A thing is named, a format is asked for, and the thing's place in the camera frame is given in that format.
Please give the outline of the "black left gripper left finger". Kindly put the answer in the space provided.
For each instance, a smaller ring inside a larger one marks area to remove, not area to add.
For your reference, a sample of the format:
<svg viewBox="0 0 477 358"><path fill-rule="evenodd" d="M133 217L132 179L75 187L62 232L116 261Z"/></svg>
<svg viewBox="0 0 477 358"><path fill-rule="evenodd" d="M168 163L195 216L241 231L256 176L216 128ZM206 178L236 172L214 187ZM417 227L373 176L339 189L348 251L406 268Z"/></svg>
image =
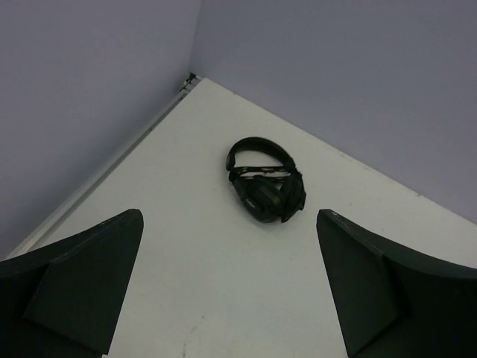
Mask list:
<svg viewBox="0 0 477 358"><path fill-rule="evenodd" d="M107 355L144 229L129 209L1 262L2 357Z"/></svg>

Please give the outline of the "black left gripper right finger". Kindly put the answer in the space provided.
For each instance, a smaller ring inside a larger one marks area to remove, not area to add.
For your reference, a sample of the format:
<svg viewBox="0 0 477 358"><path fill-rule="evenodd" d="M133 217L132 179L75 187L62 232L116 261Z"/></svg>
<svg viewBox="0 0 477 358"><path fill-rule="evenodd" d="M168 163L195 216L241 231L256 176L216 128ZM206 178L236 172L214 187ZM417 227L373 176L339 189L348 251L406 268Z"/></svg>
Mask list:
<svg viewBox="0 0 477 358"><path fill-rule="evenodd" d="M476 270L320 210L316 224L349 357L475 357Z"/></svg>

